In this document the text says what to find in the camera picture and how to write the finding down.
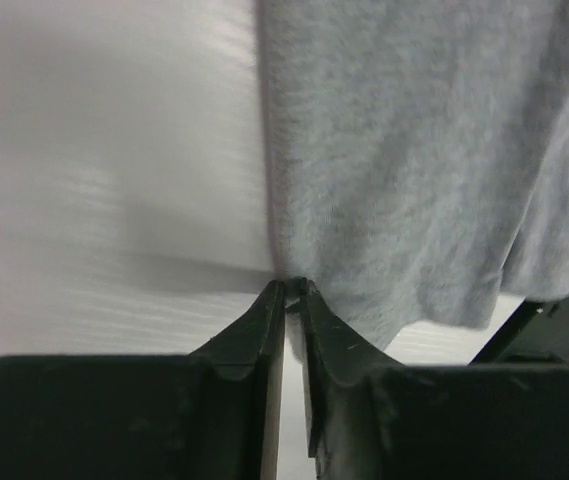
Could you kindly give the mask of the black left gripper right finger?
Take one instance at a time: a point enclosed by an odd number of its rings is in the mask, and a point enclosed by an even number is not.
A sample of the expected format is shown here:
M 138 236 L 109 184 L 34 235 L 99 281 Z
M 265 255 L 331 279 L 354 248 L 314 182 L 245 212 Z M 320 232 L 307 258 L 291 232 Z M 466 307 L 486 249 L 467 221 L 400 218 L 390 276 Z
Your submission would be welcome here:
M 569 479 L 569 366 L 408 366 L 297 290 L 319 478 Z

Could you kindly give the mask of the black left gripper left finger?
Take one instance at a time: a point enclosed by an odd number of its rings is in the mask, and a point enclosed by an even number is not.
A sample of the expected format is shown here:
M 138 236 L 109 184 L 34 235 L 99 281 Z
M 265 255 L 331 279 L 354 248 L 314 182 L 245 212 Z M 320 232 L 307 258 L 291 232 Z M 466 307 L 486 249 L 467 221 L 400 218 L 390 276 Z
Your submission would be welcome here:
M 285 286 L 189 354 L 0 357 L 0 479 L 273 479 Z

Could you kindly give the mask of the grey t shirt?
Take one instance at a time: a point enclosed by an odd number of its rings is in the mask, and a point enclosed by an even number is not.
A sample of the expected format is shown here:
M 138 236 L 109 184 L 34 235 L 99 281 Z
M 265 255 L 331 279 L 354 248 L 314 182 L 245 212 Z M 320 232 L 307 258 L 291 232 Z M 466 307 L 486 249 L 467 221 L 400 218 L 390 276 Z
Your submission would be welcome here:
M 569 295 L 569 1 L 268 1 L 278 260 L 369 342 Z

